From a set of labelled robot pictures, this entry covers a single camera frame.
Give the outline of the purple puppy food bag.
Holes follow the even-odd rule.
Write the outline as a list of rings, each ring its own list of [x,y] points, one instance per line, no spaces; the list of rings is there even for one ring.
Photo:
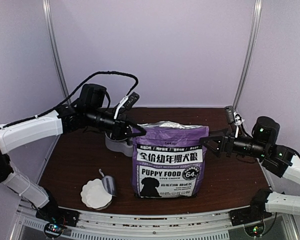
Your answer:
[[[131,184],[138,198],[195,197],[204,179],[207,148],[200,139],[206,125],[171,121],[141,125],[146,134],[133,138]]]

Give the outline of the metal food scoop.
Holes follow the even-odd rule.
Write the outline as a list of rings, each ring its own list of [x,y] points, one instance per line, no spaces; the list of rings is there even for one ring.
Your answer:
[[[101,175],[101,182],[102,182],[102,185],[103,185],[105,191],[107,193],[109,193],[110,195],[116,197],[117,196],[117,188],[116,188],[115,179],[110,175],[104,174],[104,172],[102,171],[101,168],[98,170],[98,172]]]

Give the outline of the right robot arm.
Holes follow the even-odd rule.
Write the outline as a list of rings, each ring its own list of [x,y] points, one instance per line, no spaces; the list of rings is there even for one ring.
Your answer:
[[[291,147],[276,143],[280,131],[277,122],[268,116],[260,116],[251,134],[247,134],[238,118],[232,117],[228,123],[232,132],[214,131],[200,138],[200,143],[217,157],[225,153],[227,157],[237,154],[255,158],[270,173],[300,185],[300,154]],[[246,216],[256,221],[265,213],[300,216],[300,196],[260,189],[251,199]]]

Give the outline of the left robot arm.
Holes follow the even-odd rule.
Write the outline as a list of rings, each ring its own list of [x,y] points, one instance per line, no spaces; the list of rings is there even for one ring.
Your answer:
[[[79,98],[71,105],[61,104],[42,116],[36,115],[28,120],[0,125],[0,184],[4,184],[15,193],[29,200],[51,222],[62,218],[52,194],[43,187],[30,181],[10,162],[8,153],[26,144],[62,134],[72,133],[79,129],[93,127],[109,133],[111,139],[125,139],[144,136],[146,130],[120,114],[120,109],[131,109],[139,99],[133,92],[125,96],[114,113],[102,111],[107,89],[98,84],[84,84]]]

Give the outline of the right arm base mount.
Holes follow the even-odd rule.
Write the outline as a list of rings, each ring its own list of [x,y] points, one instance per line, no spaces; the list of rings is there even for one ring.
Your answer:
[[[270,218],[272,215],[270,212],[262,211],[251,206],[233,209],[229,212],[229,218],[233,227],[262,221],[266,218]]]

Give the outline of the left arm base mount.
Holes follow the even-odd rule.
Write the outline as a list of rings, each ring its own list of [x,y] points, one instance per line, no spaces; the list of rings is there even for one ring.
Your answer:
[[[80,213],[78,211],[64,208],[60,208],[59,215],[54,217],[49,217],[47,214],[43,213],[41,209],[37,210],[35,214],[35,217],[38,219],[65,227],[76,227],[79,216]]]

